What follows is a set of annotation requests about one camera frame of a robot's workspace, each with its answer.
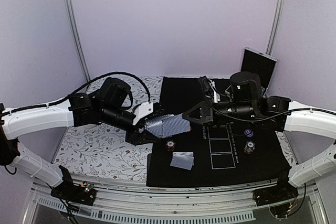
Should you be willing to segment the red black chip stack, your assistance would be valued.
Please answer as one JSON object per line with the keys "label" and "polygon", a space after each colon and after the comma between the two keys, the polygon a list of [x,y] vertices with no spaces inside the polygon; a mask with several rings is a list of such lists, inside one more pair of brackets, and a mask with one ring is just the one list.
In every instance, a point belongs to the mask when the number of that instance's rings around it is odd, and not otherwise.
{"label": "red black chip stack", "polygon": [[166,150],[169,151],[169,152],[174,151],[175,146],[176,146],[176,144],[175,144],[175,142],[172,141],[172,140],[169,140],[169,141],[167,141],[167,142],[165,143]]}

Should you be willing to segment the purple small blind button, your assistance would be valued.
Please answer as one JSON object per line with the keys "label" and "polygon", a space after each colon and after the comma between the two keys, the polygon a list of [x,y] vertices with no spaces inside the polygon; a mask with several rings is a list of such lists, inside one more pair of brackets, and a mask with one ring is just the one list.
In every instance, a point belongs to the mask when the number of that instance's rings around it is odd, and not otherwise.
{"label": "purple small blind button", "polygon": [[244,130],[244,135],[245,135],[246,137],[253,137],[253,136],[254,136],[254,133],[253,133],[253,131],[252,131],[251,129],[245,129],[245,130]]}

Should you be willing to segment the blue white chip stack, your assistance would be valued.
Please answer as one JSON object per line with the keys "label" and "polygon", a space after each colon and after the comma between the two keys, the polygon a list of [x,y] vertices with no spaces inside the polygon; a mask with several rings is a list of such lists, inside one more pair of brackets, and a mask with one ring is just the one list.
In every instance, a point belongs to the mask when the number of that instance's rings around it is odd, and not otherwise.
{"label": "blue white chip stack", "polygon": [[255,149],[255,143],[253,141],[247,141],[244,147],[245,154],[252,154]]}

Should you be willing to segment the blue card deck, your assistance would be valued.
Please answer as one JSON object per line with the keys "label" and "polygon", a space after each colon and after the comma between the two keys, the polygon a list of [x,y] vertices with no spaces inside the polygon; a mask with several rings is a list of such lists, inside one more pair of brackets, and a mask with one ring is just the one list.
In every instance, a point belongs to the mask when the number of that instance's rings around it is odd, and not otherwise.
{"label": "blue card deck", "polygon": [[164,136],[163,136],[163,122],[164,122],[164,120],[166,120],[170,117],[172,117],[172,115],[168,114],[168,115],[162,115],[162,116],[158,116],[158,117],[153,118],[153,119],[146,120],[144,128],[145,128],[145,130],[147,130],[148,132],[150,132],[151,134],[153,134],[157,138],[164,138]]}

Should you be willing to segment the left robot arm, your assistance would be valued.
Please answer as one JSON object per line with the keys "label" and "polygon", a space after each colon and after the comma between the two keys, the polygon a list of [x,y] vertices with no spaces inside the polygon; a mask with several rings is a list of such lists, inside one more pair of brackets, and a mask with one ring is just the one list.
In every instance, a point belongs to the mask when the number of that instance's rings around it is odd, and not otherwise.
{"label": "left robot arm", "polygon": [[131,77],[144,88],[149,98],[150,91],[137,76],[127,72],[109,72],[100,75],[56,101],[5,108],[1,106],[1,166],[12,166],[44,181],[67,200],[78,195],[68,169],[54,165],[27,149],[18,138],[33,132],[58,127],[81,127],[89,124],[105,123],[126,131],[131,137],[140,136],[142,121],[154,112],[150,100],[134,108],[125,106],[128,97],[133,100],[131,87],[117,79],[117,75]]}

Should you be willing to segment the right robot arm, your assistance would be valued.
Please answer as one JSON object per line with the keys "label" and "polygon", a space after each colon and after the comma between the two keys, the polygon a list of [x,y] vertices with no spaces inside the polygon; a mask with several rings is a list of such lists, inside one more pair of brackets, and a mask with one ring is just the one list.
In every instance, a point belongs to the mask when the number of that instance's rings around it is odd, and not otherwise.
{"label": "right robot arm", "polygon": [[213,80],[199,78],[203,100],[183,113],[183,119],[202,126],[240,122],[277,132],[300,132],[335,139],[335,112],[286,97],[264,97],[259,75],[247,71],[231,75],[231,96],[221,100]]}

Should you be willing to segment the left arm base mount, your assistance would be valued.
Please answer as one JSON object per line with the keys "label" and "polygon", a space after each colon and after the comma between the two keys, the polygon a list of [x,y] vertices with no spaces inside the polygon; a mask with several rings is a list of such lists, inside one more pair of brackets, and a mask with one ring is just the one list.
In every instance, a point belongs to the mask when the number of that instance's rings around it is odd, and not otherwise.
{"label": "left arm base mount", "polygon": [[93,206],[97,191],[94,184],[84,181],[75,185],[68,169],[59,166],[62,173],[62,183],[51,188],[51,196],[62,199],[66,202],[74,202],[82,205]]}

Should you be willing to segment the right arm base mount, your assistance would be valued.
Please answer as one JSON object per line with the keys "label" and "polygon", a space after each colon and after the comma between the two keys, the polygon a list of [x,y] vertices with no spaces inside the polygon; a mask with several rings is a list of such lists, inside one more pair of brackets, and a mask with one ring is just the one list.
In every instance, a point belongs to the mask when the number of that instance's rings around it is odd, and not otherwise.
{"label": "right arm base mount", "polygon": [[276,219],[290,216],[297,205],[298,196],[297,188],[288,182],[278,182],[274,186],[253,191],[253,200],[256,205],[268,206],[270,214]]}

